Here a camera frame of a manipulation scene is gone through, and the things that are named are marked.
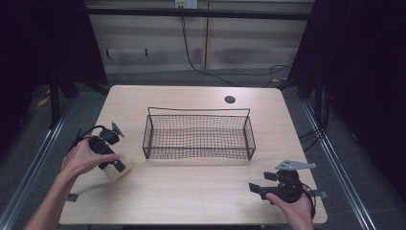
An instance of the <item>gray carpet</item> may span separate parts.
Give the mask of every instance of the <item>gray carpet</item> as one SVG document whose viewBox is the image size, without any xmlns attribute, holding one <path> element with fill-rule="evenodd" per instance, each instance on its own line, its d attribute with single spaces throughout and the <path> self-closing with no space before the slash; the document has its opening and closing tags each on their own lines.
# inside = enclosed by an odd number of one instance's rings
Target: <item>gray carpet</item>
<svg viewBox="0 0 406 230">
<path fill-rule="evenodd" d="M 233 70 L 241 73 L 248 70 Z M 256 70 L 263 73 L 267 70 Z M 218 70 L 216 73 L 229 73 L 230 71 Z M 229 83 L 216 77 L 204 76 L 194 71 L 174 71 L 159 73 L 144 73 L 134 75 L 109 75 L 110 85 L 113 84 L 145 84 L 145 85 L 206 85 L 230 86 Z M 231 81 L 238 86 L 261 87 L 270 81 L 269 76 L 221 76 L 226 81 Z M 271 82 L 272 87 L 278 82 Z M 32 190 L 16 218 L 12 229 L 21 229 L 32 212 L 46 195 L 55 176 L 59 172 L 60 162 L 69 149 L 74 137 L 80 128 L 88 128 L 97 121 L 105 96 L 93 91 L 82 84 L 78 84 L 79 96 L 70 101 L 61 97 L 62 110 L 72 107 L 66 117 L 64 126 L 51 153 L 47 157 Z M 43 88 L 38 88 L 33 96 L 30 107 L 23 123 L 20 126 L 18 138 L 12 144 L 7 158 L 0 165 L 0 211 L 3 211 L 14 194 L 19 182 L 24 177 L 31 162 L 39 150 L 42 141 L 48 133 L 51 122 L 51 108 L 49 103 L 37 107 L 36 103 L 42 97 Z M 287 88 L 282 91 L 292 121 L 298 135 L 312 130 L 302 102 L 297 97 L 296 88 Z M 370 160 L 365 149 L 355 143 L 350 130 L 343 119 L 333 109 L 329 114 L 327 136 L 334 146 L 337 156 L 352 181 L 356 191 L 368 208 L 377 229 L 404 229 L 406 226 L 406 206 L 399 199 L 387 179 L 380 173 Z M 312 142 L 303 142 L 304 149 Z M 324 199 L 327 209 L 328 221 L 317 227 L 320 229 L 362 229 L 355 216 L 350 203 L 332 169 L 324 151 L 318 143 L 305 153 L 308 162 L 315 162 L 318 166 L 313 170 L 319 190 L 326 191 L 328 197 Z M 61 226 L 60 229 L 87 229 L 88 226 Z M 286 224 L 268 226 L 268 229 L 288 229 Z M 91 226 L 90 229 L 122 229 L 122 226 Z"/>
</svg>

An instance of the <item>table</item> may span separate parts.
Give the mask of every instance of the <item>table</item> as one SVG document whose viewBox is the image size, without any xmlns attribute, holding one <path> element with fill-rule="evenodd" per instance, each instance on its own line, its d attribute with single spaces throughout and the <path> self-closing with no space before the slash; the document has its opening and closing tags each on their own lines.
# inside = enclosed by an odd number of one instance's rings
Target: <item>table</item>
<svg viewBox="0 0 406 230">
<path fill-rule="evenodd" d="M 225 97 L 236 98 L 226 103 Z M 250 108 L 256 152 L 251 161 L 228 158 L 146 159 L 142 150 L 147 108 Z M 272 224 L 286 222 L 278 207 L 249 191 L 248 183 L 276 186 L 263 172 L 275 172 L 284 159 L 305 162 L 305 155 L 281 91 L 265 88 L 117 85 L 97 125 L 115 121 L 125 138 L 111 149 L 133 163 L 111 182 L 96 168 L 82 175 L 67 201 L 61 224 Z M 299 171 L 316 189 L 310 170 Z M 315 223 L 327 220 L 317 198 Z"/>
</svg>

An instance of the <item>black wire mesh basket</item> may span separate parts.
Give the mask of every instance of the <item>black wire mesh basket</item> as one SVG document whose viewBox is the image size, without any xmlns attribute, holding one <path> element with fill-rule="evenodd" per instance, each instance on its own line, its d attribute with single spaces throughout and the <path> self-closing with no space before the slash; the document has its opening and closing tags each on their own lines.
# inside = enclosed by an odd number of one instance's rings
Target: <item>black wire mesh basket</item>
<svg viewBox="0 0 406 230">
<path fill-rule="evenodd" d="M 250 109 L 149 107 L 146 159 L 225 157 L 249 159 L 256 149 Z"/>
</svg>

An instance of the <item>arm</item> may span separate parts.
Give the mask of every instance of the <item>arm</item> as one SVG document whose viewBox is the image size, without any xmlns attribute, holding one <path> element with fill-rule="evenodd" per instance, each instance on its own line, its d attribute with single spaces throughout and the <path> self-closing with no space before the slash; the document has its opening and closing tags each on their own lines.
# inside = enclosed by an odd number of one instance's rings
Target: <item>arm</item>
<svg viewBox="0 0 406 230">
<path fill-rule="evenodd" d="M 63 158 L 61 172 L 24 229 L 57 229 L 63 205 L 77 178 L 81 174 L 91 171 L 101 162 L 115 161 L 119 158 L 120 155 L 115 153 L 96 154 L 90 150 L 87 140 L 79 142 Z"/>
<path fill-rule="evenodd" d="M 310 201 L 305 194 L 302 194 L 295 203 L 286 203 L 271 193 L 268 193 L 266 198 L 283 211 L 290 228 L 293 230 L 314 230 Z"/>
</svg>

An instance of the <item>black horizontal bar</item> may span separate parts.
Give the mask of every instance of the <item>black horizontal bar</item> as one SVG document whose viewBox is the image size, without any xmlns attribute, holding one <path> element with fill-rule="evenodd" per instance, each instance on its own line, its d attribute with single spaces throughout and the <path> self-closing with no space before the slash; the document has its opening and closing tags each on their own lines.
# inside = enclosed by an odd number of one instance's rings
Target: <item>black horizontal bar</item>
<svg viewBox="0 0 406 230">
<path fill-rule="evenodd" d="M 310 13 L 304 12 L 268 12 L 268 11 L 223 11 L 223 10 L 194 10 L 169 8 L 42 8 L 42 10 L 73 11 L 97 15 L 143 15 L 143 16 L 184 16 L 184 17 L 220 17 L 220 18 L 251 18 L 306 21 Z"/>
</svg>

